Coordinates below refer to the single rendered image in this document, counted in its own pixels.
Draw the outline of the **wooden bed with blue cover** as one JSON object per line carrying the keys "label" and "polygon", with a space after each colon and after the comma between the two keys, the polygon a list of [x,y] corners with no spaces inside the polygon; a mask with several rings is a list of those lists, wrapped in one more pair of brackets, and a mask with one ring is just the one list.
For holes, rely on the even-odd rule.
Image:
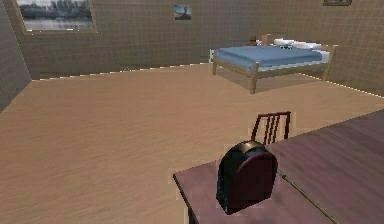
{"label": "wooden bed with blue cover", "polygon": [[331,68],[337,45],[321,44],[320,50],[281,49],[280,46],[263,43],[257,46],[218,48],[212,55],[212,74],[221,66],[249,79],[249,91],[256,92],[259,79],[305,73],[322,72],[325,81]]}

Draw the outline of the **framed picture with wooden frame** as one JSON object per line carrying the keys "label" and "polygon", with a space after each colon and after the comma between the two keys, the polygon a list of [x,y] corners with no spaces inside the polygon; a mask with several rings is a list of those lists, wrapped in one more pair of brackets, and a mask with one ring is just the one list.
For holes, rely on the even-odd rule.
{"label": "framed picture with wooden frame", "polygon": [[323,0],[323,6],[350,6],[352,0]]}

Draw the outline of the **white pillow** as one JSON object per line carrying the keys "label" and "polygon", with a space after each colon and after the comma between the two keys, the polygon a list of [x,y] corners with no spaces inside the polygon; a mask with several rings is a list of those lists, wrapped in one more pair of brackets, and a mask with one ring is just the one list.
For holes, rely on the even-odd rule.
{"label": "white pillow", "polygon": [[277,46],[287,46],[287,45],[292,45],[293,43],[295,43],[296,41],[295,40],[287,40],[287,39],[283,39],[283,38],[277,38],[277,39],[274,39],[274,45],[277,45]]}
{"label": "white pillow", "polygon": [[322,45],[319,43],[309,43],[309,42],[293,42],[291,44],[292,47],[298,48],[298,49],[309,49],[309,50],[320,50],[322,48]]}

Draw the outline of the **large framed landscape picture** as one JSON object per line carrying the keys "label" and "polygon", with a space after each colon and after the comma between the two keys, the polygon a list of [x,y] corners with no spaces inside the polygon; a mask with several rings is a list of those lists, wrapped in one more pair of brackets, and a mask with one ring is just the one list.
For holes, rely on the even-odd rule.
{"label": "large framed landscape picture", "polygon": [[25,34],[97,33],[92,0],[12,0]]}

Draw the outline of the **small framed picture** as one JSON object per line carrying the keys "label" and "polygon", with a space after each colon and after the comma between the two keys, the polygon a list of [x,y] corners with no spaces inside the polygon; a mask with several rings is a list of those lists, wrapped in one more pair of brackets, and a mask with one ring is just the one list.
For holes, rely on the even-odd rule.
{"label": "small framed picture", "polygon": [[176,21],[189,21],[192,19],[192,7],[190,5],[175,5],[174,19]]}

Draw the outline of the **dark red wooden chair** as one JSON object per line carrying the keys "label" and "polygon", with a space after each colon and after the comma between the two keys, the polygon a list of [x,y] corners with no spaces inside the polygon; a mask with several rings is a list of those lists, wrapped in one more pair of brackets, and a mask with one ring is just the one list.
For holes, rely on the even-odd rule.
{"label": "dark red wooden chair", "polygon": [[265,133],[263,138],[263,144],[272,144],[276,142],[277,138],[277,130],[278,126],[280,124],[281,117],[285,117],[285,126],[284,126],[284,139],[287,139],[289,137],[289,130],[290,130],[290,121],[291,121],[291,112],[274,112],[274,113],[265,113],[265,114],[259,114],[257,116],[252,135],[251,140],[256,140],[257,131],[259,129],[259,125],[262,119],[266,119],[266,127],[265,127]]}

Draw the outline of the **black and maroon rounded appliance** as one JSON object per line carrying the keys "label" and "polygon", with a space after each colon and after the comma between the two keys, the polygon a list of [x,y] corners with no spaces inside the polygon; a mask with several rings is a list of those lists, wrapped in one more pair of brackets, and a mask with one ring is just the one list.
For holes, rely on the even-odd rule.
{"label": "black and maroon rounded appliance", "polygon": [[277,174],[276,156],[257,141],[233,146],[218,168],[216,199],[227,215],[271,197]]}

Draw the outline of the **dark purple table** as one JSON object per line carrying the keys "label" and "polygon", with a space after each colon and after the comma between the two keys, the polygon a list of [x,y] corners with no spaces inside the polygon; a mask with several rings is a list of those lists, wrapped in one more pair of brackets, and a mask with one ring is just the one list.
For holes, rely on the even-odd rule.
{"label": "dark purple table", "polygon": [[384,224],[384,109],[268,146],[282,175],[270,199],[227,215],[218,163],[173,175],[189,224]]}

